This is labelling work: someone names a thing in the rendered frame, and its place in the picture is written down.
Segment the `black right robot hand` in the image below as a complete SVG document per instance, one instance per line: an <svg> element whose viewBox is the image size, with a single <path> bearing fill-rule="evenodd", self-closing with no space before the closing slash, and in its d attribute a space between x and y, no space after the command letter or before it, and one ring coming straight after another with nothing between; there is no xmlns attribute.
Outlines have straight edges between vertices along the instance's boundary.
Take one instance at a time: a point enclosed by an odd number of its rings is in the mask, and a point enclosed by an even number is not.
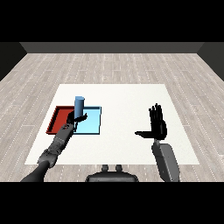
<svg viewBox="0 0 224 224"><path fill-rule="evenodd" d="M167 136L167 127L163 119L163 112L157 103L149 108L151 131L136 131L135 134L142 138L154 138L158 141L165 140Z"/></svg>

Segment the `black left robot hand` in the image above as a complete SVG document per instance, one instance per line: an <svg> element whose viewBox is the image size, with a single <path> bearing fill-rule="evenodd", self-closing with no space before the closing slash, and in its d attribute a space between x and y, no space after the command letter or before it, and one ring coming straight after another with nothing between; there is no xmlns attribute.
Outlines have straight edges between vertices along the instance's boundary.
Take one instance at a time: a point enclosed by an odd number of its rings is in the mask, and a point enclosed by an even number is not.
<svg viewBox="0 0 224 224"><path fill-rule="evenodd" d="M87 118L88 118L87 114L79 116L79 117L74 117L74 111L72 111L68 114L66 123L72 124L73 126L75 126L77 123L81 123L81 122L85 121Z"/></svg>

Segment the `blue can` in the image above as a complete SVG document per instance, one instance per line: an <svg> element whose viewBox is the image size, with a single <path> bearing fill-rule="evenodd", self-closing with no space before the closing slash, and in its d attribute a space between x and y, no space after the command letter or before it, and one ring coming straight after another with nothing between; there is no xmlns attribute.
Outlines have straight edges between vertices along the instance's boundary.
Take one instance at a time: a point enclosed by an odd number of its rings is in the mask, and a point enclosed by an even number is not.
<svg viewBox="0 0 224 224"><path fill-rule="evenodd" d="M84 100L83 96L76 96L74 101L74 118L78 118L83 116L83 108L84 108Z"/></svg>

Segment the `red shallow open box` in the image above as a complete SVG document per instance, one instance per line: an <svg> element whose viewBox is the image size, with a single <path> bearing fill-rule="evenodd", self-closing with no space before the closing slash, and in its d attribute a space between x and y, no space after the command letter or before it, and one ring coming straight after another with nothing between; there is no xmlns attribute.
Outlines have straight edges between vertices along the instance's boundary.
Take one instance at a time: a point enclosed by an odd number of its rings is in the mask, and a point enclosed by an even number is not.
<svg viewBox="0 0 224 224"><path fill-rule="evenodd" d="M57 106L45 133L48 135L56 135L60 128L66 123L68 114L73 110L74 106Z"/></svg>

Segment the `light blue shallow open box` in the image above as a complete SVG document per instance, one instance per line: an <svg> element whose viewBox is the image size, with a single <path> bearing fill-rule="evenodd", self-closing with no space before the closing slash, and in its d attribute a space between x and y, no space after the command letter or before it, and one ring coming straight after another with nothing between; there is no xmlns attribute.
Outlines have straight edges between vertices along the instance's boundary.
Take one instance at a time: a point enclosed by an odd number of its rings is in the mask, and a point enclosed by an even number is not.
<svg viewBox="0 0 224 224"><path fill-rule="evenodd" d="M101 127L102 108L100 106L90 106L83 109L83 113L87 114L85 121L79 122L75 135L99 135Z"/></svg>

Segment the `dark grey robot body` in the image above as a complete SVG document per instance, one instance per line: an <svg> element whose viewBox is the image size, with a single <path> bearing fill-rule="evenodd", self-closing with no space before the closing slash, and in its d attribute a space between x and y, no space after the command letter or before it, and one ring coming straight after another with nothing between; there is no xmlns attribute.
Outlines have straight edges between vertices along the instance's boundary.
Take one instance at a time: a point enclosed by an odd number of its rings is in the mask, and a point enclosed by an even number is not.
<svg viewBox="0 0 224 224"><path fill-rule="evenodd" d="M104 164L100 172L88 175L86 182L138 182L138 178L124 172L120 164L115 166L115 171L109 171L109 166Z"/></svg>

